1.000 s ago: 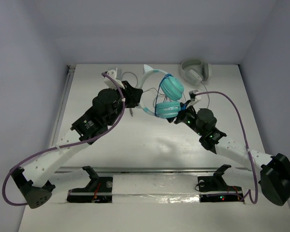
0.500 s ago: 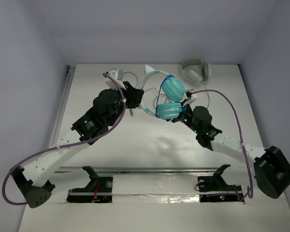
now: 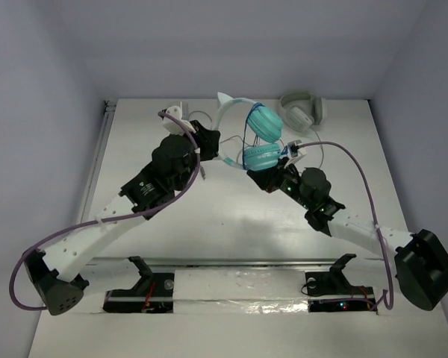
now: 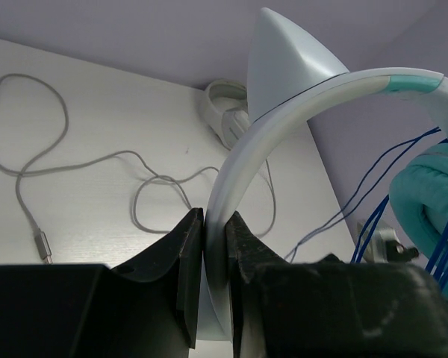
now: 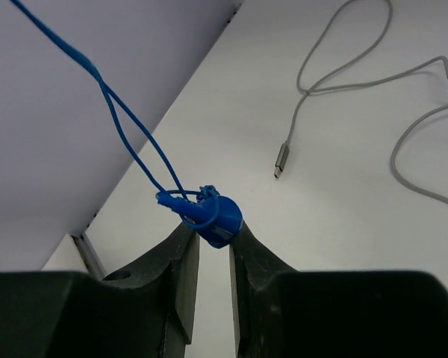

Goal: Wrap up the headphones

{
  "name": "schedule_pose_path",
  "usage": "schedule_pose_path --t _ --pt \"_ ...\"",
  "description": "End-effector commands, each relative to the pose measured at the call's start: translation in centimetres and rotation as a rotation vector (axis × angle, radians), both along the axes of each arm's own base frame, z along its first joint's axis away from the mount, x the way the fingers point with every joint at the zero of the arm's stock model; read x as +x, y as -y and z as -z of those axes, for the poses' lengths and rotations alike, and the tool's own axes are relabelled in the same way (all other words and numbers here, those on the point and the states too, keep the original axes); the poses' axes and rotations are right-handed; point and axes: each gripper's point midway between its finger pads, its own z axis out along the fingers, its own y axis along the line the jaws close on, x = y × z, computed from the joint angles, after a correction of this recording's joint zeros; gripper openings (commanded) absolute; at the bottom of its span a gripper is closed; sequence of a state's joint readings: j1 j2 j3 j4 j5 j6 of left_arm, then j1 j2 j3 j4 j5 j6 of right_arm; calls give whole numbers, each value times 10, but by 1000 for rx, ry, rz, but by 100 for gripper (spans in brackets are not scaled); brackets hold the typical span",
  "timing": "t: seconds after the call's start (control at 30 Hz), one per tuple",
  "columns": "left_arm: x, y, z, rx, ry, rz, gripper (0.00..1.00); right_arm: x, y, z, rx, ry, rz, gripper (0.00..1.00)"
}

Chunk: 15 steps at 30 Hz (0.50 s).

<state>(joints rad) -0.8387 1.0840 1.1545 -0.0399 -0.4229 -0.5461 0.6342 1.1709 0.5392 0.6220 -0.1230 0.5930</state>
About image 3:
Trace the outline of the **teal cat ear headphones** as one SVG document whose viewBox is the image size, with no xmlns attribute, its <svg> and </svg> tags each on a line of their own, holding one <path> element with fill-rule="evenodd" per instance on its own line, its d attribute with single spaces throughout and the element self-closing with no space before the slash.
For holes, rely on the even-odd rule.
<svg viewBox="0 0 448 358">
<path fill-rule="evenodd" d="M 228 156 L 219 145 L 218 158 L 225 164 L 242 170 L 259 171 L 278 164 L 281 156 L 281 132 L 283 121 L 269 107 L 249 98 L 233 98 L 223 92 L 217 93 L 217 116 L 211 130 L 218 131 L 225 113 L 237 104 L 250 104 L 243 125 L 240 162 Z"/>
</svg>

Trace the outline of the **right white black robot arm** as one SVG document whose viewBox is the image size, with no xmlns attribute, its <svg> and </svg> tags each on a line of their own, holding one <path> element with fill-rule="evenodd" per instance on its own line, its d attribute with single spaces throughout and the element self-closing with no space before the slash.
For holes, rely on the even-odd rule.
<svg viewBox="0 0 448 358">
<path fill-rule="evenodd" d="M 292 166 L 278 164 L 260 171 L 247 171 L 257 186 L 268 193 L 277 190 L 305 209 L 305 220 L 316 232 L 357 245 L 380 260 L 358 260 L 344 254 L 323 278 L 310 287 L 346 293 L 356 286 L 382 290 L 381 302 L 392 309 L 396 293 L 419 309 L 433 310 L 448 293 L 448 252 L 430 230 L 417 233 L 383 227 L 377 218 L 365 220 L 334 200 L 332 185 L 324 171 L 309 168 L 302 174 Z"/>
</svg>

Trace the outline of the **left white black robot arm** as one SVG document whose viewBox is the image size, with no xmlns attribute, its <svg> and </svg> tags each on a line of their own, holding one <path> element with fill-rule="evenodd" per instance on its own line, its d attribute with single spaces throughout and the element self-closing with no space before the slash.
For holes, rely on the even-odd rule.
<svg viewBox="0 0 448 358">
<path fill-rule="evenodd" d="M 85 266 L 112 242 L 150 220 L 181 197 L 202 161 L 218 155 L 220 132 L 199 122 L 176 125 L 152 152 L 151 161 L 125 183 L 94 220 L 52 235 L 25 252 L 22 265 L 51 315 L 71 310 L 93 277 Z"/>
</svg>

